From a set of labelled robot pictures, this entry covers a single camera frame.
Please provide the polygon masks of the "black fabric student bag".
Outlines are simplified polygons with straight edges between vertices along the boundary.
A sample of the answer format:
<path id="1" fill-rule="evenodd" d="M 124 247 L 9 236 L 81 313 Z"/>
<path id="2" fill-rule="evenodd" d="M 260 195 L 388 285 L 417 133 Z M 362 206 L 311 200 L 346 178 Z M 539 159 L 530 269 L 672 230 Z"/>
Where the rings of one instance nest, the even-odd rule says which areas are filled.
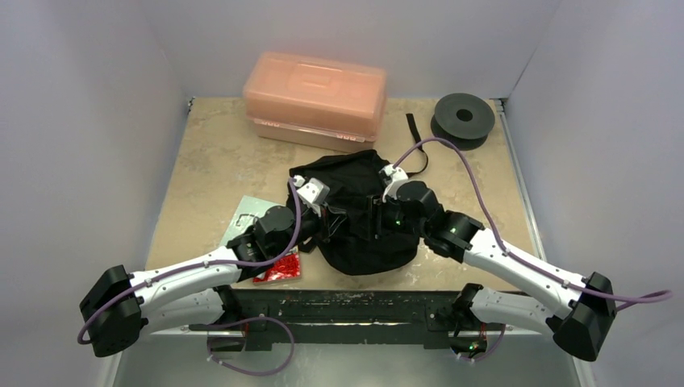
<path id="1" fill-rule="evenodd" d="M 313 214 L 305 213 L 298 237 L 298 249 L 317 249 L 335 270 L 349 276 L 388 272 L 409 264 L 415 258 L 419 235 L 406 225 L 404 232 L 386 232 L 369 238 L 366 198 L 382 195 L 385 185 L 380 170 L 390 164 L 376 150 L 345 155 L 322 156 L 318 160 L 290 168 L 289 175 L 317 178 L 330 188 L 325 205 L 347 211 L 348 218 L 331 238 L 315 238 Z"/>

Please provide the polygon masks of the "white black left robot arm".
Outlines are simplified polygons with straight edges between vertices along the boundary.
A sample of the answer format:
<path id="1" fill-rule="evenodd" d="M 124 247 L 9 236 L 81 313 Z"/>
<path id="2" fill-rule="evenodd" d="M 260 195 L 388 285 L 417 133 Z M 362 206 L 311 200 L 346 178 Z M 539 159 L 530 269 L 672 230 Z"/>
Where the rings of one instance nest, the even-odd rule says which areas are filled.
<path id="1" fill-rule="evenodd" d="M 180 264 L 127 272 L 106 269 L 79 304 L 84 323 L 77 343 L 97 357 L 114 355 L 134 344 L 143 329 L 161 320 L 155 313 L 172 302 L 208 289 L 261 275 L 299 243 L 334 231 L 347 214 L 340 208 L 291 210 L 273 206 L 247 230 L 223 246 Z"/>

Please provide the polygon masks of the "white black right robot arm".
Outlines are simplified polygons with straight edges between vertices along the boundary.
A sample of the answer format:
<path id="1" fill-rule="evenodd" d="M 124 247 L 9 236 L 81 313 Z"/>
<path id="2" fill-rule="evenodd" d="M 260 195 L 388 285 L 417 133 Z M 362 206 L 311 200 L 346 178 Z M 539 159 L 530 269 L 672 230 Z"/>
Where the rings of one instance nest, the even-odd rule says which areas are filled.
<path id="1" fill-rule="evenodd" d="M 572 273 L 506 244 L 475 218 L 445 210 L 422 181 L 390 184 L 377 205 L 377 225 L 413 231 L 438 256 L 484 270 L 519 290 L 504 294 L 468 284 L 453 306 L 459 326 L 520 327 L 550 335 L 580 360 L 597 360 L 617 315 L 608 277 Z"/>

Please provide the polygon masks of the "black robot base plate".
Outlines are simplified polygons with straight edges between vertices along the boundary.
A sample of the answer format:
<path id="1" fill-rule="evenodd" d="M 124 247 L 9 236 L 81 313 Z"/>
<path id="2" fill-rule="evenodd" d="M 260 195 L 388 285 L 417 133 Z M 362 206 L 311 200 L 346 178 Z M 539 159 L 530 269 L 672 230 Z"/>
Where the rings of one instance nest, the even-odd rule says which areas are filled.
<path id="1" fill-rule="evenodd" d="M 213 344 L 219 351 L 269 351 L 275 343 L 412 344 L 425 349 L 482 352 L 482 336 L 502 324 L 480 322 L 466 309 L 474 295 L 458 291 L 343 291 L 234 289 L 220 291 L 223 313 L 216 322 L 191 328 L 227 328 L 210 337 L 237 339 Z M 409 327 L 295 328 L 287 323 L 409 323 Z"/>

